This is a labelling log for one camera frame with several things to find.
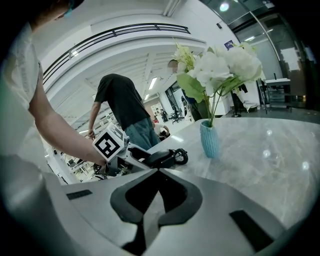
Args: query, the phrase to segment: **railing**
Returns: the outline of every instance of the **railing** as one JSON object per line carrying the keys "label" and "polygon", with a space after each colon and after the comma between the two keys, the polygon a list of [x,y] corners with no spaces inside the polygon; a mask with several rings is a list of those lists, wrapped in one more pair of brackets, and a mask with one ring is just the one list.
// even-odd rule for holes
{"label": "railing", "polygon": [[85,49],[94,46],[102,41],[114,38],[120,35],[125,35],[134,32],[141,31],[175,31],[181,33],[190,34],[186,26],[166,24],[166,23],[140,23],[132,24],[126,26],[119,26],[113,29],[103,31],[101,33],[95,34],[80,43],[76,44],[74,47],[63,53],[59,58],[52,63],[49,68],[43,73],[43,83],[46,83],[48,79],[65,63],[70,61],[73,57],[76,57],[84,51]]}

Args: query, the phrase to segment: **jeans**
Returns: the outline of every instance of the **jeans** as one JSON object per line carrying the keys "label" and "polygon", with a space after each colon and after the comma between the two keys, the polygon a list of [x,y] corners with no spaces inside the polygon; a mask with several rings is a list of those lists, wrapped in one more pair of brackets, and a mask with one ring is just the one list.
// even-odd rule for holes
{"label": "jeans", "polygon": [[152,126],[150,117],[131,124],[124,131],[130,137],[131,143],[136,144],[144,150],[149,150],[160,142]]}

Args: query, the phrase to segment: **floor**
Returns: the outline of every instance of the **floor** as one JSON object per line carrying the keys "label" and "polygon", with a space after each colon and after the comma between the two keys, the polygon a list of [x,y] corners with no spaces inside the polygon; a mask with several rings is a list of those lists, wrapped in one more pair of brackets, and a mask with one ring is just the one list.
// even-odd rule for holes
{"label": "floor", "polygon": [[[302,108],[292,108],[292,112],[286,108],[272,108],[270,111],[267,108],[267,114],[265,109],[258,109],[254,112],[241,112],[241,117],[243,118],[274,118],[274,119],[288,119],[309,122],[320,125],[320,112]],[[224,115],[222,118],[231,118],[233,112],[230,111],[228,114]]]}
{"label": "floor", "polygon": [[181,129],[187,127],[188,125],[191,125],[193,123],[193,121],[187,121],[185,119],[182,119],[179,122],[175,122],[172,123],[171,120],[169,120],[168,122],[163,123],[165,126],[167,126],[169,128],[170,134],[173,135],[176,132],[180,131]]}

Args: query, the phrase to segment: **table surface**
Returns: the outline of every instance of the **table surface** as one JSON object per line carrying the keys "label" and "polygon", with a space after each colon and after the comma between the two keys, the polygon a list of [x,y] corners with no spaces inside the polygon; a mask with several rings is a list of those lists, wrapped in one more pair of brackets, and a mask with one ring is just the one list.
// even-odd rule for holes
{"label": "table surface", "polygon": [[149,150],[183,148],[175,170],[226,183],[273,213],[286,228],[308,215],[319,192],[320,125],[273,118],[217,118],[219,158],[207,158],[199,120]]}

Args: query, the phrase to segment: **metal pole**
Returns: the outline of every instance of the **metal pole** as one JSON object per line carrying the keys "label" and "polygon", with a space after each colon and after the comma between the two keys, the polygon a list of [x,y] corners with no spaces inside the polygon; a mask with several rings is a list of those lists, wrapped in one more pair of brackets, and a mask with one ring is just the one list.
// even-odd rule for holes
{"label": "metal pole", "polygon": [[262,25],[262,23],[258,20],[258,18],[252,13],[252,11],[250,11],[250,9],[249,9],[241,0],[238,0],[238,3],[239,3],[240,5],[242,5],[242,7],[245,8],[245,9],[252,15],[252,17],[256,20],[256,22],[260,25],[260,27],[261,27],[262,30],[264,31],[266,37],[269,39],[270,44],[271,44],[271,46],[272,46],[272,48],[273,48],[273,50],[274,50],[274,53],[275,53],[278,61],[280,61],[280,57],[279,57],[279,55],[278,55],[278,52],[277,52],[276,47],[275,47],[275,45],[274,45],[274,42],[271,40],[271,38],[270,38],[267,30],[265,29],[265,27]]}

